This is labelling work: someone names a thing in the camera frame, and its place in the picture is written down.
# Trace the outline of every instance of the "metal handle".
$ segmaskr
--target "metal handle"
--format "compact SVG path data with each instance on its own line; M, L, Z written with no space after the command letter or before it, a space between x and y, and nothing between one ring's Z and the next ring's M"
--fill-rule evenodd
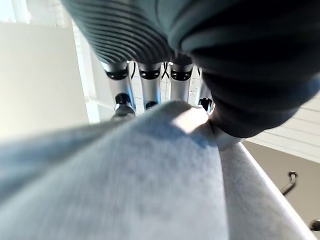
M290 182L280 190L283 196L287 195L297 184L298 174L295 171L290 171L288 172L288 175Z

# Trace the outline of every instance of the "gray fabric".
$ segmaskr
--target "gray fabric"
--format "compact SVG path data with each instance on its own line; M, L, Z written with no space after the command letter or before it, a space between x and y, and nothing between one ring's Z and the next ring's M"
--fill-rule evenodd
M170 102L1 147L0 240L314 239L239 146L221 161L207 123L173 124L190 108Z

